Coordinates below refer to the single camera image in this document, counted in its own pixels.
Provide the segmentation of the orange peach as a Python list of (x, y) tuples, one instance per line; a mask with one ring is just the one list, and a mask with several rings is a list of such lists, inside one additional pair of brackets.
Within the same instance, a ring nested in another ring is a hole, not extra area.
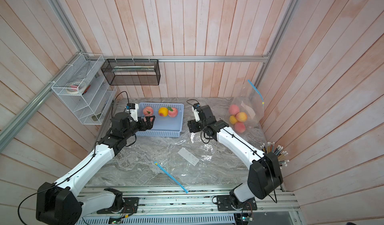
[(248, 115), (245, 112), (239, 112), (235, 117), (238, 122), (245, 122), (248, 119)]

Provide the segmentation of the clear zip-top bag blue zipper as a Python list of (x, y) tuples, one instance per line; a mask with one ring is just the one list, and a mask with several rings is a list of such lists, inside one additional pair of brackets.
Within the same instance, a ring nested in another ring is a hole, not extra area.
[[(233, 97), (231, 105), (233, 104), (236, 104), (240, 108), (240, 112), (245, 112), (248, 115), (247, 121), (243, 122), (246, 126), (245, 132), (249, 132), (259, 125), (261, 118), (264, 116), (264, 98), (250, 80), (247, 80), (243, 84), (240, 92)], [(226, 115), (226, 120), (234, 129), (234, 125), (232, 125), (229, 121), (231, 116), (229, 113), (229, 108)]]

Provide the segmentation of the yellow red peach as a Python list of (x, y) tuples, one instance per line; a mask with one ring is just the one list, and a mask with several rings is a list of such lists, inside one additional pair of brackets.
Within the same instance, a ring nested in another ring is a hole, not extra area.
[(236, 119), (236, 116), (234, 115), (230, 116), (229, 121), (232, 125), (235, 125), (238, 122), (238, 120)]

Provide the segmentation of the large pink peach front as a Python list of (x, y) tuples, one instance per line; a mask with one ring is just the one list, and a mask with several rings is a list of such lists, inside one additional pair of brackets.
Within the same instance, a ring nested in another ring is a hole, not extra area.
[(230, 106), (229, 113), (231, 116), (236, 116), (239, 112), (240, 108), (236, 104)]

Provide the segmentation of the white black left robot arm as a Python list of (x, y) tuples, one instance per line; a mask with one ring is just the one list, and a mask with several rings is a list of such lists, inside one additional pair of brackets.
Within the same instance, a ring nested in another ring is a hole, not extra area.
[(54, 183), (44, 183), (37, 192), (36, 219), (48, 225), (74, 225), (88, 214), (109, 210), (121, 213), (125, 207), (122, 192), (107, 188), (96, 195), (79, 198), (86, 183), (139, 131), (153, 128), (155, 116), (133, 118), (127, 112), (112, 117), (112, 126), (95, 145), (92, 153)]

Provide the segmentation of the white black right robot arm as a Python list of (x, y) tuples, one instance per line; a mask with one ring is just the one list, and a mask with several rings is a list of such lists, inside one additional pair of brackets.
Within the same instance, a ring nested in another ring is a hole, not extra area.
[(257, 149), (241, 138), (228, 123), (216, 119), (210, 106), (196, 102), (192, 110), (195, 118), (188, 121), (189, 131), (200, 132), (205, 144), (215, 140), (226, 146), (249, 169), (247, 182), (230, 191), (227, 203), (237, 209), (251, 199), (262, 200), (276, 192), (275, 189), (283, 184), (283, 175), (275, 153)]

